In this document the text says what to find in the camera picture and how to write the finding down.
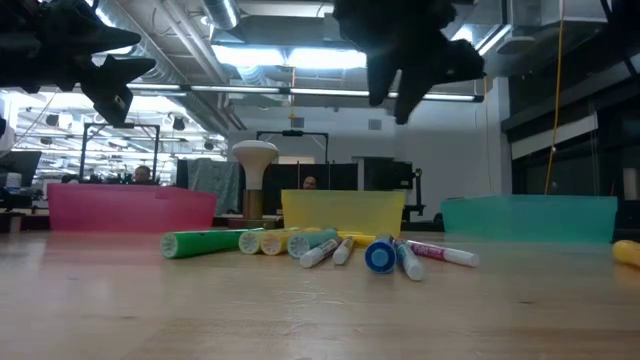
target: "yellow bin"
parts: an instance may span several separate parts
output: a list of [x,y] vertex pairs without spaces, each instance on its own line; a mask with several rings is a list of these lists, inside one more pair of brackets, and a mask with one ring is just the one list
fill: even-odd
[[284,226],[400,236],[404,192],[282,190]]

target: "desk lamp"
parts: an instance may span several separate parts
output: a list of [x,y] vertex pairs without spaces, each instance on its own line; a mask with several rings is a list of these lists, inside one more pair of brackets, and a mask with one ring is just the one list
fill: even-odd
[[241,141],[231,149],[244,168],[246,188],[242,206],[242,220],[229,220],[232,228],[271,229],[275,221],[262,219],[262,176],[267,166],[278,156],[275,145],[258,140]]

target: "yellow cable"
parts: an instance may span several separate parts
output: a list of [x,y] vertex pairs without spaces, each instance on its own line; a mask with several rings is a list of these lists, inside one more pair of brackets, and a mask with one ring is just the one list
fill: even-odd
[[564,9],[565,0],[562,0],[562,14],[560,14],[560,34],[558,34],[558,70],[556,74],[556,107],[553,122],[553,137],[551,138],[551,149],[549,150],[549,166],[547,167],[547,180],[544,185],[544,194],[549,193],[549,183],[551,182],[551,169],[553,167],[553,153],[556,147],[556,135],[558,133],[558,119],[560,118],[560,84],[562,80],[562,36],[564,34]]
[[[296,67],[292,66],[291,67],[291,88],[293,89],[296,86]],[[293,113],[293,108],[295,106],[295,95],[291,95],[291,103],[289,104],[289,107],[291,109],[291,114],[289,114],[289,119],[293,119],[294,117],[296,117],[296,115]]]

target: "plastic bin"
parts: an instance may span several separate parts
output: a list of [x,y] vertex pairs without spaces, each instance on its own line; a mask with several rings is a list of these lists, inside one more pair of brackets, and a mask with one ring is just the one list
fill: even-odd
[[446,200],[447,233],[507,241],[611,241],[618,199],[505,195]]
[[400,235],[404,192],[283,190],[285,227],[328,228],[367,235]]
[[175,187],[50,184],[56,231],[171,232],[210,229],[216,196]]

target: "wooden table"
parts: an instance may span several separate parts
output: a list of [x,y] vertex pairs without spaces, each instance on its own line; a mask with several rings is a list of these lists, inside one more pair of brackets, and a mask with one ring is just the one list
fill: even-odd
[[2,237],[0,359],[640,359],[640,271],[607,244],[459,243],[479,268],[425,259],[415,283],[362,250],[304,270],[158,240]]

